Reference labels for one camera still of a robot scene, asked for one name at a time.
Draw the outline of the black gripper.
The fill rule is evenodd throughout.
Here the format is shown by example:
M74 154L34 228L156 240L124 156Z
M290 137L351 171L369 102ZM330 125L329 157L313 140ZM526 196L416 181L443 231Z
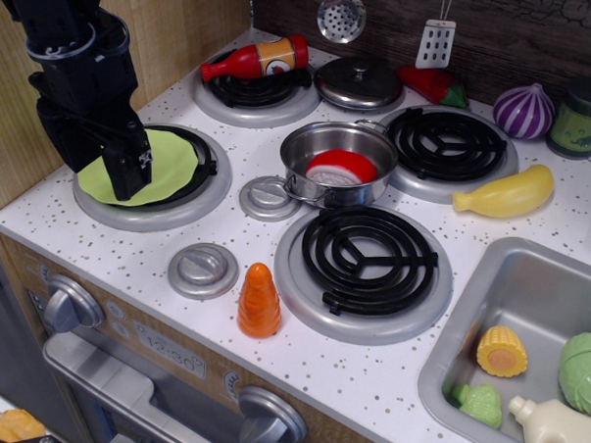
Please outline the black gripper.
M74 172L101 155L117 200L151 182L152 148L131 108L137 79L127 52L47 61L28 82L47 135Z

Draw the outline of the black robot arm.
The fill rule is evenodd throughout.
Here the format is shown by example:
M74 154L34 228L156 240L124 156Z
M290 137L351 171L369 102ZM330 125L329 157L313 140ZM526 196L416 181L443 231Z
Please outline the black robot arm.
M138 82L126 23L101 0L1 1L41 67L29 83L62 160L80 172L102 159L115 198L129 200L151 182L152 149L131 108Z

